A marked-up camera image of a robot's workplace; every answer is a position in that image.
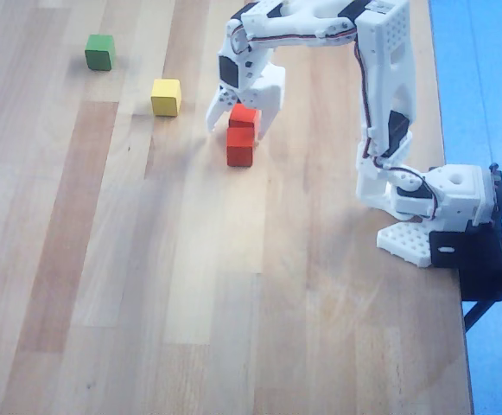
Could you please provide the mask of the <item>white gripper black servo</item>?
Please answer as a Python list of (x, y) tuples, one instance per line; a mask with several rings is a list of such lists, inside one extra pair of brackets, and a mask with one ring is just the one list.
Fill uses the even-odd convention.
[(262, 140), (283, 108), (286, 71), (271, 61), (271, 48), (224, 41), (218, 53), (219, 86), (208, 106), (206, 126), (212, 132), (219, 118), (240, 101), (261, 112), (257, 138)]

